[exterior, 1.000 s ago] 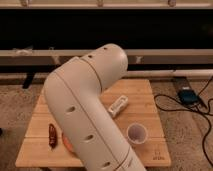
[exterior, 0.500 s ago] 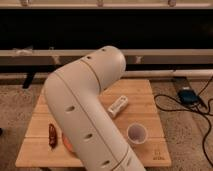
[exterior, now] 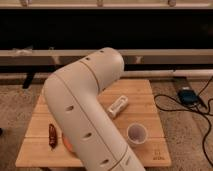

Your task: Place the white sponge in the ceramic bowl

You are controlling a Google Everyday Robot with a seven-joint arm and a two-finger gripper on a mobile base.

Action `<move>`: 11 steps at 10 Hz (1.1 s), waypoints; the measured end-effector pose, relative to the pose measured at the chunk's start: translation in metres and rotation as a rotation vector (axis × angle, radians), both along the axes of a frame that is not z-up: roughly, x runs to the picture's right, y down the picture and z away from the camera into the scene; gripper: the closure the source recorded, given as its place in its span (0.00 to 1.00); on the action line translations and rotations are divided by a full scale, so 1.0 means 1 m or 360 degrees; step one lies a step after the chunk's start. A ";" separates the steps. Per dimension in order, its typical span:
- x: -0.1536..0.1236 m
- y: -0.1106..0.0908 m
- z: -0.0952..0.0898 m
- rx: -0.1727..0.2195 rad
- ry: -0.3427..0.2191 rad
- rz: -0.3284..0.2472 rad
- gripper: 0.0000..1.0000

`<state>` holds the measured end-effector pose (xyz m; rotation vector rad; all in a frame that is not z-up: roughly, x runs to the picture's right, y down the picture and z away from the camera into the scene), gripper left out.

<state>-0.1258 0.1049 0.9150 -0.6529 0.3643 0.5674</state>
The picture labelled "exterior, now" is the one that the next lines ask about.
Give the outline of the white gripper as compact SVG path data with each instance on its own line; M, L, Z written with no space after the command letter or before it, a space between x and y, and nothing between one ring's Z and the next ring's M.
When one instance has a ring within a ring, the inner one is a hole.
M117 98L108 108L108 114L111 118L116 118L128 106L129 100L125 95Z

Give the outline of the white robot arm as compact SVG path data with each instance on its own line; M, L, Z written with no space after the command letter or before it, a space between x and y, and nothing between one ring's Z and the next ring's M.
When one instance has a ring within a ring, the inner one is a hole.
M45 81L49 111L87 171L145 171L97 100L123 71L121 54L103 48L56 70Z

